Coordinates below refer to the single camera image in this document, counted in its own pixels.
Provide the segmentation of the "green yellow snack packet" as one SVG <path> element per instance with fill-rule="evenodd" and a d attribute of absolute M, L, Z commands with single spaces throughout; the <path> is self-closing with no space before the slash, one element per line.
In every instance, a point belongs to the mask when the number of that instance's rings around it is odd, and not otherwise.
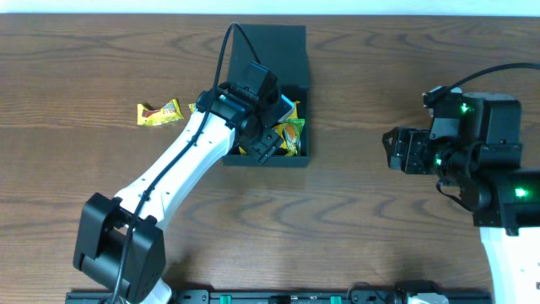
<path fill-rule="evenodd" d="M 301 134 L 305 120 L 301 118 L 293 118 L 283 123 L 283 138 L 287 145 L 286 156 L 300 155 Z"/>

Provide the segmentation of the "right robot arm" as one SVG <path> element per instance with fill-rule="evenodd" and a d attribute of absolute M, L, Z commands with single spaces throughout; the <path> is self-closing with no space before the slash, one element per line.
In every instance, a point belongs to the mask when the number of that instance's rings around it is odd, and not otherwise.
<path fill-rule="evenodd" d="M 539 301 L 539 172 L 521 167 L 521 103 L 511 95 L 452 92 L 431 107 L 428 129 L 384 133 L 387 163 L 456 186 L 472 214 L 498 303 Z"/>

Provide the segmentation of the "yellow square snack packet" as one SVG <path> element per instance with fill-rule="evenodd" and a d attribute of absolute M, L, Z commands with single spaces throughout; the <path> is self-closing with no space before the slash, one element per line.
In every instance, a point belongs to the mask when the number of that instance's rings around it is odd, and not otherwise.
<path fill-rule="evenodd" d="M 299 105 L 299 103 L 300 103 L 299 100 L 296 100 L 294 102 L 294 108 L 293 108 L 292 112 L 290 113 L 290 115 L 288 116 L 288 120 L 298 119 L 299 118 L 299 115 L 298 115 L 298 105 Z"/>

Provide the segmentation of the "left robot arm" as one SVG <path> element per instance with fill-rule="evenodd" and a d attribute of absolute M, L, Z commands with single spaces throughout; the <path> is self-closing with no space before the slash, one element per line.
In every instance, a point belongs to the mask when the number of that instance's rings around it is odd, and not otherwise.
<path fill-rule="evenodd" d="M 134 182 L 112 198 L 95 193 L 84 204 L 75 269 L 109 293 L 101 303 L 167 303 L 162 280 L 165 231 L 181 203 L 214 163 L 241 147 L 264 163 L 282 144 L 275 126 L 296 104 L 280 90 L 222 83 L 203 91 L 181 135 Z"/>

